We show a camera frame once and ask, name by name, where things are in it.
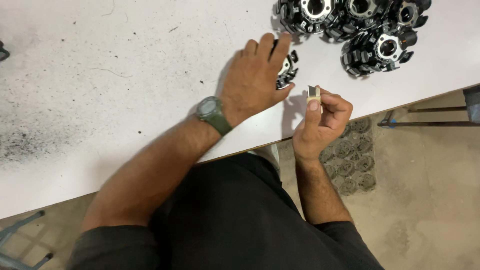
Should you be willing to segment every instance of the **wristwatch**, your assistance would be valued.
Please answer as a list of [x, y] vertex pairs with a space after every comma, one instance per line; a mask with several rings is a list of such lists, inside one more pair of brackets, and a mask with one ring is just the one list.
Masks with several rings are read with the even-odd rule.
[[232, 130], [232, 126], [222, 114], [222, 101], [217, 97], [207, 97], [202, 100], [197, 106], [197, 117], [209, 123], [222, 136]]

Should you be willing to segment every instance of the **black shirt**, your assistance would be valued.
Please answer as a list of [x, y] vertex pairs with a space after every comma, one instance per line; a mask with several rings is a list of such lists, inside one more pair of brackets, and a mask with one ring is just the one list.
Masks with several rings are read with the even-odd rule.
[[248, 153], [191, 169], [149, 228], [83, 233], [68, 268], [383, 269], [351, 222], [305, 222], [273, 166]]

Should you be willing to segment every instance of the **round hole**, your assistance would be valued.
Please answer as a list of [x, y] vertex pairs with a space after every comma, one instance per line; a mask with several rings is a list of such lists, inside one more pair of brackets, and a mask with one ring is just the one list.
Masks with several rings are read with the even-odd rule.
[[382, 43], [382, 45], [380, 46], [380, 53], [383, 56], [388, 57], [394, 54], [394, 52], [396, 51], [396, 48], [397, 48], [396, 42], [392, 39], [389, 39], [384, 43]]
[[310, 0], [307, 5], [307, 10], [312, 15], [318, 15], [324, 10], [324, 2], [321, 0]]
[[351, 8], [356, 13], [365, 13], [369, 7], [367, 0], [353, 0]]
[[411, 19], [413, 19], [413, 8], [412, 7], [406, 7], [402, 9], [400, 12], [400, 17], [403, 23], [409, 22]]

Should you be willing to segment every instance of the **hand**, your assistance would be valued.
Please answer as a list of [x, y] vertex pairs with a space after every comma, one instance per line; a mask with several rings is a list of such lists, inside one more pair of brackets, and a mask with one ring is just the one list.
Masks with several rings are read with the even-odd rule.
[[318, 162], [320, 152], [342, 135], [352, 114], [353, 105], [340, 95], [321, 88], [320, 94], [323, 114], [318, 101], [310, 101], [304, 121], [293, 134], [293, 151], [297, 162]]
[[276, 89], [276, 78], [288, 55], [291, 35], [282, 34], [271, 54], [274, 39], [273, 34], [267, 33], [260, 44], [249, 40], [245, 49], [233, 58], [220, 95], [222, 112], [232, 127], [284, 100], [295, 86], [291, 83], [284, 89]]

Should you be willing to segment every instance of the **man's right hand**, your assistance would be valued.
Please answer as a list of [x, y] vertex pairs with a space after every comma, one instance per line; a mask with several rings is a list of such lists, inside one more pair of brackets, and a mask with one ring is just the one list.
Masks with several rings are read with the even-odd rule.
[[318, 162], [320, 152], [342, 135], [352, 114], [353, 105], [340, 95], [324, 89], [320, 89], [320, 94], [323, 114], [319, 102], [310, 101], [304, 121], [293, 134], [295, 159], [300, 163]]

